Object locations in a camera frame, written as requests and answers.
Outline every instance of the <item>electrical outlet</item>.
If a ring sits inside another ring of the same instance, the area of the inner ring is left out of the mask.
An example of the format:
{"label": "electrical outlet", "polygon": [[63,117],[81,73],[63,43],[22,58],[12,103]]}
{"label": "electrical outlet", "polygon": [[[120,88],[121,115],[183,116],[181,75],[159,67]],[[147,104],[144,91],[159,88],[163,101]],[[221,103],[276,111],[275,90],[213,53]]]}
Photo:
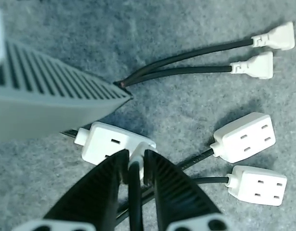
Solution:
{"label": "electrical outlet", "polygon": [[36,219],[17,226],[12,231],[95,231],[92,224],[77,221]]}
{"label": "electrical outlet", "polygon": [[237,165],[227,177],[228,192],[240,201],[273,206],[280,206],[283,202],[287,177],[282,174],[264,168]]}
{"label": "electrical outlet", "polygon": [[253,112],[239,118],[214,133],[210,145],[214,156],[235,163],[249,158],[275,144],[275,134],[269,115]]}
{"label": "electrical outlet", "polygon": [[147,137],[101,122],[93,123],[90,132],[81,128],[74,142],[84,146],[82,158],[94,165],[123,149],[131,156],[141,142],[156,148],[156,143]]}

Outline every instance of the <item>carpet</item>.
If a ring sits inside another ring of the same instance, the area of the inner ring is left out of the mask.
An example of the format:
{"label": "carpet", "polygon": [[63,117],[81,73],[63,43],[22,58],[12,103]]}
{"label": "carpet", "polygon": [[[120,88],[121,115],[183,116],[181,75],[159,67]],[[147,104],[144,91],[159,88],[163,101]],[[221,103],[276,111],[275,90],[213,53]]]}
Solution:
{"label": "carpet", "polygon": [[[296,0],[0,0],[6,34],[109,82],[182,51],[239,40],[294,21]],[[241,48],[178,66],[228,64],[270,49]],[[274,77],[200,74],[165,77],[129,87],[134,100],[101,121],[148,136],[173,163],[205,151],[213,132],[250,112],[269,114],[276,144],[236,163],[285,174],[280,207],[253,205],[223,184],[202,188],[241,231],[296,231],[296,47],[274,51]],[[93,165],[73,139],[0,143],[0,230],[42,217]],[[224,176],[233,164],[210,157],[190,176]],[[127,196],[127,187],[119,198]],[[145,230],[157,230],[154,201],[143,207]],[[125,220],[116,230],[129,230]]]}

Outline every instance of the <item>black cable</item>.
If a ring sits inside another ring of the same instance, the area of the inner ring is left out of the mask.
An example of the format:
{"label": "black cable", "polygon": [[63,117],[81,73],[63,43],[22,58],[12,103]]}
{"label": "black cable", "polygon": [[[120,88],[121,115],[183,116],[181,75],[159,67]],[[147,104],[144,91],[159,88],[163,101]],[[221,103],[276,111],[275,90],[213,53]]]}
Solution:
{"label": "black cable", "polygon": [[218,51],[225,51],[225,50],[230,50],[230,49],[245,47],[245,46],[250,46],[250,45],[253,45],[253,40],[251,38],[250,39],[248,38],[248,39],[244,39],[244,40],[241,40],[238,42],[229,42],[229,43],[225,43],[225,44],[221,44],[221,45],[201,48],[201,49],[197,49],[194,51],[175,55],[175,56],[172,56],[172,57],[169,57],[166,59],[156,61],[156,62],[151,63],[149,65],[146,65],[146,66],[140,68],[139,70],[135,71],[133,74],[128,76],[126,79],[124,79],[118,83],[120,84],[121,87],[124,87],[124,85],[127,85],[129,83],[129,81],[133,81],[134,79],[136,79],[140,76],[144,76],[144,75],[150,73],[151,71],[153,71],[157,68],[163,67],[165,65],[179,62],[179,61],[182,61],[185,59],[193,58],[193,57],[203,55],[203,54],[208,54],[208,53],[213,53],[213,52],[218,52]]}
{"label": "black cable", "polygon": [[[202,177],[202,178],[193,178],[197,184],[211,184],[211,183],[228,183],[228,177]],[[145,194],[142,197],[142,206],[154,199],[154,192]],[[126,209],[119,214],[116,218],[116,226],[124,221],[129,216],[129,210]]]}
{"label": "black cable", "polygon": [[184,75],[184,74],[199,74],[199,73],[220,73],[231,72],[231,66],[196,66],[196,67],[178,67],[166,70],[160,70],[151,72],[144,76],[138,77],[134,80],[130,80],[124,83],[124,87],[128,87],[137,83],[142,83],[155,78],[161,78],[166,76]]}
{"label": "black cable", "polygon": [[129,226],[131,231],[142,231],[142,194],[139,178],[139,164],[129,167]]}
{"label": "black cable", "polygon": [[193,178],[197,184],[228,183],[229,177],[199,177]]}
{"label": "black cable", "polygon": [[[203,153],[195,154],[177,164],[179,168],[181,168],[183,171],[190,168],[191,166],[197,164],[198,162],[208,158],[209,156],[213,155],[213,150],[209,149]],[[142,189],[142,204],[149,202],[154,197],[154,191],[152,187]],[[126,219],[129,216],[129,203],[126,201],[123,205],[121,205],[117,212],[116,217],[116,225],[121,223],[124,219]]]}

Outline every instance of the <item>outlet slot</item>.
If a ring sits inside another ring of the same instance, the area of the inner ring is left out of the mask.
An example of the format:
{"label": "outlet slot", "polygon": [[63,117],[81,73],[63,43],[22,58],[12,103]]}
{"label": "outlet slot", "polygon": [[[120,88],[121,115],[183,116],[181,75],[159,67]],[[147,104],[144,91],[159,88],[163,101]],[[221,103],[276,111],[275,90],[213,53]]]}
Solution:
{"label": "outlet slot", "polygon": [[117,140],[114,140],[114,139],[111,139],[111,142],[117,143],[117,144],[120,144],[121,143],[120,141],[117,141]]}

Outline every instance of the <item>white plug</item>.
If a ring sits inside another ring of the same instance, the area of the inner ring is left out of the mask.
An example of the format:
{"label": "white plug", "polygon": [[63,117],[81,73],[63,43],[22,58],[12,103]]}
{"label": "white plug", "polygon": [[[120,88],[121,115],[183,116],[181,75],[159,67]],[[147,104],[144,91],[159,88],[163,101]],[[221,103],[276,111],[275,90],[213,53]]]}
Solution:
{"label": "white plug", "polygon": [[287,177],[275,171],[234,166],[232,174],[227,174],[228,192],[240,201],[260,205],[280,206],[287,184]]}
{"label": "white plug", "polygon": [[283,51],[292,49],[295,45],[293,22],[285,23],[262,35],[252,37],[253,47],[269,46]]}
{"label": "white plug", "polygon": [[90,131],[80,128],[74,140],[84,146],[82,158],[94,165],[123,149],[127,149],[131,156],[141,142],[156,148],[156,143],[147,137],[101,122],[93,123]]}
{"label": "white plug", "polygon": [[264,52],[245,62],[236,62],[230,65],[232,67],[231,74],[248,74],[259,79],[269,79],[273,77],[273,52]]}
{"label": "white plug", "polygon": [[275,144],[275,134],[269,115],[252,112],[214,132],[210,147],[214,156],[229,163],[249,158]]}

